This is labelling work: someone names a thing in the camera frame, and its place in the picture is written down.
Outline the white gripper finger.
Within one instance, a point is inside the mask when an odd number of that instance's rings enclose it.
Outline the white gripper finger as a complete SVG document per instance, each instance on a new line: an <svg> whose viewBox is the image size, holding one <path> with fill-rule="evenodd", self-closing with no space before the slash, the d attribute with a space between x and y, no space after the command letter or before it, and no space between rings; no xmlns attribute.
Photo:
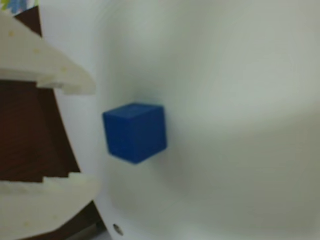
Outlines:
<svg viewBox="0 0 320 240"><path fill-rule="evenodd" d="M14 17L0 14L0 78L35 82L65 95L93 95L90 74Z"/></svg>
<svg viewBox="0 0 320 240"><path fill-rule="evenodd" d="M21 240L53 232L89 205L101 180L80 172L42 182L0 182L0 238Z"/></svg>

